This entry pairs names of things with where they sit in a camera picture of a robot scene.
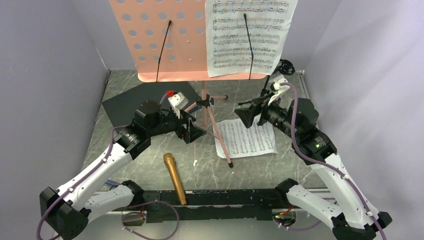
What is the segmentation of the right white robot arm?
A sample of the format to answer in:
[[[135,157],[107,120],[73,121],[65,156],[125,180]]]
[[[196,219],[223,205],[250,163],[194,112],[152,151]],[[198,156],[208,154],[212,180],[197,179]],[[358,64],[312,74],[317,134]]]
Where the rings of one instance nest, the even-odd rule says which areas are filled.
[[[390,214],[374,207],[351,179],[336,146],[318,129],[319,113],[310,99],[297,98],[289,108],[282,108],[259,97],[248,107],[237,108],[235,114],[247,128],[258,119],[258,125],[269,123],[290,137],[295,153],[335,199],[330,203],[288,178],[274,189],[280,207],[293,205],[307,211],[328,226],[338,240],[372,240],[392,223]]]

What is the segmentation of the pink music stand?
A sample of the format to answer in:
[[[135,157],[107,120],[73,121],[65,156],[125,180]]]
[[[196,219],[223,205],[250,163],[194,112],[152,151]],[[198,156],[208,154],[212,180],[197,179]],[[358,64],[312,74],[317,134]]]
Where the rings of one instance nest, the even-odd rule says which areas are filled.
[[[209,77],[203,0],[111,0],[109,4],[143,83],[256,80],[257,73]]]

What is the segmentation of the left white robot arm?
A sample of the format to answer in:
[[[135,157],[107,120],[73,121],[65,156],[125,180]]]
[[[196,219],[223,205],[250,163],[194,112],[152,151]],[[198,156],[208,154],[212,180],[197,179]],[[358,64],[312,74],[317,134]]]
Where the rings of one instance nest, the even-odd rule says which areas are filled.
[[[47,223],[57,238],[72,240],[94,219],[109,211],[128,207],[137,210],[146,204],[144,190],[127,180],[114,189],[95,191],[120,168],[135,160],[151,145],[151,138],[174,132],[186,144],[206,134],[195,125],[191,112],[195,104],[173,103],[166,114],[155,101],[145,101],[135,111],[132,122],[112,129],[108,147],[88,167],[58,188],[45,188],[39,195],[41,218],[36,238]]]

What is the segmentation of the sheet music page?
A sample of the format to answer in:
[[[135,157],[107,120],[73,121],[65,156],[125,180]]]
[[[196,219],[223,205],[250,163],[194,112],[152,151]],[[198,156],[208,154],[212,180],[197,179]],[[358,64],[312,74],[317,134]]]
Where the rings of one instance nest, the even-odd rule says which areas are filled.
[[[250,128],[240,119],[223,120],[217,123],[218,130],[227,150],[225,154],[221,142],[215,139],[216,153],[220,158],[235,159],[276,154],[277,146],[273,126],[266,122],[259,126],[260,116],[254,118]]]
[[[296,0],[207,0],[209,77],[270,75],[280,62]]]

